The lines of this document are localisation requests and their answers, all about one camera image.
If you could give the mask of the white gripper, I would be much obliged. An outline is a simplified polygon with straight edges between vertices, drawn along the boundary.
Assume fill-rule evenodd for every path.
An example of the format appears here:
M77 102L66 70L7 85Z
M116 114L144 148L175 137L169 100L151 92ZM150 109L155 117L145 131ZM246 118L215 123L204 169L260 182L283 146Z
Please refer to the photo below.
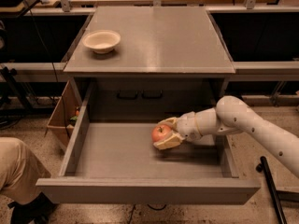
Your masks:
M170 133L166 138L154 142L153 145L159 150L177 147L184 139L188 142L195 142L203 137L198 128L195 112L186 113L178 119L176 117L163 119L159 125L166 125L172 130L178 131L178 133Z

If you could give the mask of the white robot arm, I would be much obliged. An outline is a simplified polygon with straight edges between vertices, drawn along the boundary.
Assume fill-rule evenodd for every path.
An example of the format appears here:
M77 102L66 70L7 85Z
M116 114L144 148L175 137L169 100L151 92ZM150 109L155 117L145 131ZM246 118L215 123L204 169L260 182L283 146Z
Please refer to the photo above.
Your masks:
M247 133L294 175L299 176L299 138L263 119L246 103L234 96L220 98L216 106L200 112L185 113L160 121L156 128L169 128L153 145L169 149L183 142L196 143L207 135Z

